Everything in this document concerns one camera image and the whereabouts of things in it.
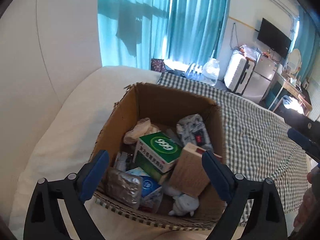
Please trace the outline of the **person right hand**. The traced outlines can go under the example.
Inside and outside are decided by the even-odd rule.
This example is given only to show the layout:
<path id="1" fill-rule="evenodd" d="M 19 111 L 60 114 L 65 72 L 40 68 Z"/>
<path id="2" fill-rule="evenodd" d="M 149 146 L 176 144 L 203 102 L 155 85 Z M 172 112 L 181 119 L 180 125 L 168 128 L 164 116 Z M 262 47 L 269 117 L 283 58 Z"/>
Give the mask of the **person right hand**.
<path id="1" fill-rule="evenodd" d="M 307 180 L 310 184 L 313 184 L 313 178 L 319 174 L 319 164 L 315 166 L 308 174 Z M 316 203 L 316 198 L 313 194 L 312 188 L 306 190 L 303 196 L 303 202 L 299 207 L 298 214 L 295 217 L 293 227 L 297 228 L 305 223 L 307 218 L 310 216 L 311 211 Z"/>

